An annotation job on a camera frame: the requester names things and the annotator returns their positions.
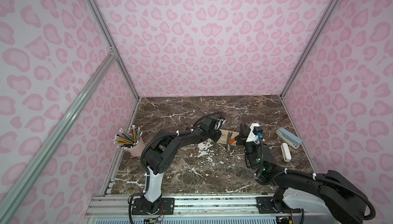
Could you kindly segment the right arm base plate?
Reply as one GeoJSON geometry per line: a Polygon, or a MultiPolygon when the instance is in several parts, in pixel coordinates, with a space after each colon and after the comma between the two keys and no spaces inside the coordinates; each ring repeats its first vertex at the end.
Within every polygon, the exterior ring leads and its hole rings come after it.
{"type": "Polygon", "coordinates": [[[259,214],[291,213],[291,208],[289,208],[282,200],[277,200],[268,196],[257,197],[256,207],[259,214]]]}

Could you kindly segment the light wooden block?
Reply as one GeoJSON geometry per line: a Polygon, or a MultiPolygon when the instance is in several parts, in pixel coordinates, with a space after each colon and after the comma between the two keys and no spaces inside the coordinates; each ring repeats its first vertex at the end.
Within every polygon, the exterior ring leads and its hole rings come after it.
{"type": "Polygon", "coordinates": [[[229,138],[229,143],[231,146],[236,146],[236,140],[235,137],[239,135],[239,132],[234,132],[234,131],[228,131],[228,130],[221,130],[221,137],[218,140],[218,143],[221,144],[227,144],[228,138],[229,138]]]}

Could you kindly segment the orange black claw hammer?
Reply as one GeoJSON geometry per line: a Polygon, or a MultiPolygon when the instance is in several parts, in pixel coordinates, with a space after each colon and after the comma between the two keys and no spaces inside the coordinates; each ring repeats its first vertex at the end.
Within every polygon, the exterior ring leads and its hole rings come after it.
{"type": "Polygon", "coordinates": [[[227,139],[226,139],[226,150],[228,152],[232,152],[231,144],[235,142],[235,138],[233,136],[233,132],[228,132],[227,139]]]}

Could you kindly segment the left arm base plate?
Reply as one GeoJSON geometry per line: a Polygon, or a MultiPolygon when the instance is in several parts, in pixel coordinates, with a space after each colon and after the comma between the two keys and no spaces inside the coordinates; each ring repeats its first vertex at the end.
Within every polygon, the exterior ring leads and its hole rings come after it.
{"type": "Polygon", "coordinates": [[[148,201],[144,196],[136,198],[132,203],[132,215],[173,215],[175,207],[174,198],[158,198],[154,202],[148,201]]]}

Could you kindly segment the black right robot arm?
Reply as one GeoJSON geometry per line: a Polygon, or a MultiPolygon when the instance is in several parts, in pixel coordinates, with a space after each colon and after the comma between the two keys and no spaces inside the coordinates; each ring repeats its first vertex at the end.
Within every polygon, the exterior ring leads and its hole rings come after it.
{"type": "Polygon", "coordinates": [[[361,224],[376,217],[376,210],[367,196],[339,172],[308,173],[275,164],[259,124],[242,123],[235,141],[243,146],[246,166],[255,170],[256,182],[278,187],[272,200],[275,210],[290,205],[284,201],[284,194],[293,189],[322,200],[329,213],[342,224],[361,224]]]}

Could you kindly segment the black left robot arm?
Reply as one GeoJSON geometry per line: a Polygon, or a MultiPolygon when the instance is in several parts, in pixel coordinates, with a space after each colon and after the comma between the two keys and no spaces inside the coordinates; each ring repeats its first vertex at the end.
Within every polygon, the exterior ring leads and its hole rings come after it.
{"type": "Polygon", "coordinates": [[[154,205],[162,196],[164,173],[171,166],[178,150],[189,145],[198,145],[207,140],[217,142],[221,135],[221,127],[225,117],[216,111],[200,117],[190,128],[184,131],[168,132],[160,130],[140,155],[140,163],[145,170],[145,188],[138,195],[154,205]]]}

